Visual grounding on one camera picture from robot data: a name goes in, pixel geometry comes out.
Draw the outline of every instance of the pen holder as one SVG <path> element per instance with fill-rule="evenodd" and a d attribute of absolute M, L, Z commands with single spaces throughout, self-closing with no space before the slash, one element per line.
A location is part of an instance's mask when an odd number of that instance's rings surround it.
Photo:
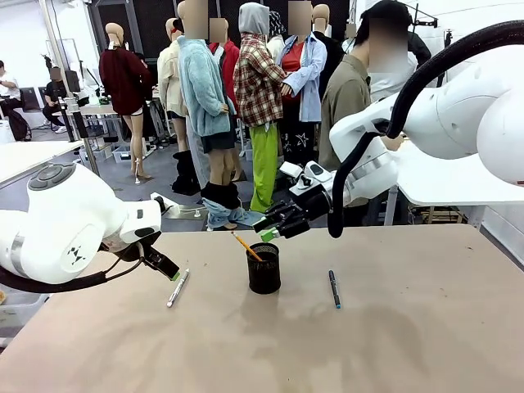
<path fill-rule="evenodd" d="M 260 295 L 278 291 L 280 288 L 278 247 L 269 243 L 257 243 L 251 246 L 251 249 L 263 262 L 259 262 L 248 251 L 246 252 L 249 288 Z"/>

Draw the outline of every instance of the hand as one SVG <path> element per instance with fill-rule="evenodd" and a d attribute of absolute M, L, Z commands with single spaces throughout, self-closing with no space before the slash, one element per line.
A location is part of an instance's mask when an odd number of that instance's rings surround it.
<path fill-rule="evenodd" d="M 291 93 L 293 93 L 293 90 L 291 89 L 291 86 L 289 84 L 282 84 L 282 91 L 283 96 L 290 96 Z"/>

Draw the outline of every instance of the gray pants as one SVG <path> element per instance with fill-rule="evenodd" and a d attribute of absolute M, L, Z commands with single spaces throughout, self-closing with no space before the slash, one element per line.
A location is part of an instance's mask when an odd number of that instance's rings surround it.
<path fill-rule="evenodd" d="M 193 158 L 193 164 L 195 165 L 196 176 L 198 177 L 198 183 L 200 188 L 204 188 L 210 181 L 211 176 L 211 165 L 210 158 L 204 153 L 204 147 L 202 146 L 201 138 L 193 131 L 189 116 L 186 116 L 186 130 L 187 130 L 187 141 L 189 142 L 189 150 L 191 150 L 191 156 Z"/>

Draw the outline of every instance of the light blue fuzzy jacket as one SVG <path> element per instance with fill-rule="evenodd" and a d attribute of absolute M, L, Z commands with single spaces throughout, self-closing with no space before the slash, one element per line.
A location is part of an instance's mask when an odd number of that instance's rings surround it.
<path fill-rule="evenodd" d="M 181 35 L 178 73 L 183 99 L 186 102 L 191 125 L 200 137 L 230 130 L 229 114 L 222 113 L 226 103 L 220 68 L 203 39 L 190 39 Z M 228 102 L 230 113 L 234 107 Z"/>

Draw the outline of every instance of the plaid flannel shirt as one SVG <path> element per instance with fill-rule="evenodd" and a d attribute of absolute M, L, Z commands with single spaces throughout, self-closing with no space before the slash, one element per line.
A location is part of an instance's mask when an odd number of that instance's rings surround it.
<path fill-rule="evenodd" d="M 283 117 L 280 89 L 285 78 L 286 73 L 275 65 L 265 46 L 265 36 L 242 34 L 233 81 L 238 115 L 248 127 Z"/>

